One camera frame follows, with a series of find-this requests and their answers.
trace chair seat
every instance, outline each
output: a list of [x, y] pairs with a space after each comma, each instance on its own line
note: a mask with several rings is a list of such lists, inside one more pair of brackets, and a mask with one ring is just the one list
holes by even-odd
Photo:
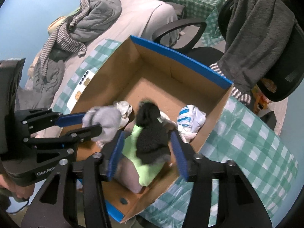
[[187, 53], [188, 57], [208, 67], [220, 60], [223, 55], [223, 52], [212, 47], [193, 48]]

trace cable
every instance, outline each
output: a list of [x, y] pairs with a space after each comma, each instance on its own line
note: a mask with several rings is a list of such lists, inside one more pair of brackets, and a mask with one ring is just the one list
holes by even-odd
[[16, 212], [8, 212], [8, 214], [16, 214], [16, 213], [18, 213], [18, 212], [20, 212], [23, 208], [25, 208], [26, 206], [28, 206], [28, 204], [29, 204], [29, 200], [27, 200], [26, 204], [25, 204], [22, 208], [18, 209]]

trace chair armrest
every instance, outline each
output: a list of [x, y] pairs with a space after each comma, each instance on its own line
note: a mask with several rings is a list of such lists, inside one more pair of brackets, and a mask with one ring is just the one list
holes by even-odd
[[199, 41], [199, 39], [201, 38], [202, 34], [206, 29], [207, 24], [203, 19], [191, 18], [191, 19], [182, 19], [178, 21], [173, 21], [167, 25], [158, 28], [153, 33], [152, 40], [153, 42], [160, 44], [162, 37], [165, 36], [166, 34], [173, 32], [174, 30], [192, 25], [199, 25], [199, 30], [197, 31], [196, 35], [185, 46], [179, 49], [174, 49], [180, 53], [186, 54], [195, 46], [195, 44]]

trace chair backrest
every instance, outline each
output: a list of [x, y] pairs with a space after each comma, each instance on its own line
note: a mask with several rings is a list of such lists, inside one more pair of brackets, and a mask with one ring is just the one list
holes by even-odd
[[[219, 15], [218, 27], [226, 39], [227, 27], [232, 15], [234, 0], [227, 0]], [[289, 41], [274, 66], [258, 81], [257, 85], [271, 101], [278, 102], [288, 97], [304, 78], [304, 33], [294, 25]]]

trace gray comforter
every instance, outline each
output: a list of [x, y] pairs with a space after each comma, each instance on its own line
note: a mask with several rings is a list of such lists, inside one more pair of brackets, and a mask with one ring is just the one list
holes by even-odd
[[[73, 40], [82, 43], [90, 42], [104, 33], [122, 12], [120, 0], [90, 0], [89, 6], [89, 13], [77, 22], [72, 32], [68, 32]], [[81, 10], [68, 17], [66, 21], [71, 22], [80, 13]], [[15, 109], [49, 108], [63, 79], [64, 62], [72, 54], [73, 52], [63, 50], [55, 43], [49, 54], [46, 76], [41, 75], [39, 60], [34, 69], [33, 88], [32, 90], [18, 88]]]

